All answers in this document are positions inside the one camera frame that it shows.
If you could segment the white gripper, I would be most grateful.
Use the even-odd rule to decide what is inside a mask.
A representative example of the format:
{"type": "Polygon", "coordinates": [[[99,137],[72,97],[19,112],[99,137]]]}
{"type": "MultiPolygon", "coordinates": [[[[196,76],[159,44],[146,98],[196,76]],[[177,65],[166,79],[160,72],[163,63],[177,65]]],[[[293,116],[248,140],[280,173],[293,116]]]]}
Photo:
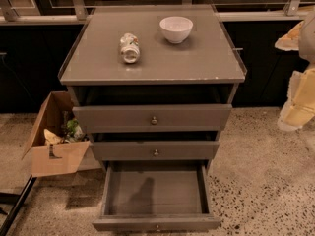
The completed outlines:
{"type": "MultiPolygon", "coordinates": [[[[315,63],[315,11],[280,37],[275,48],[298,51],[302,59],[315,63]]],[[[283,131],[301,129],[315,117],[315,67],[309,66],[303,73],[294,71],[289,80],[287,101],[278,119],[283,131]]]]}

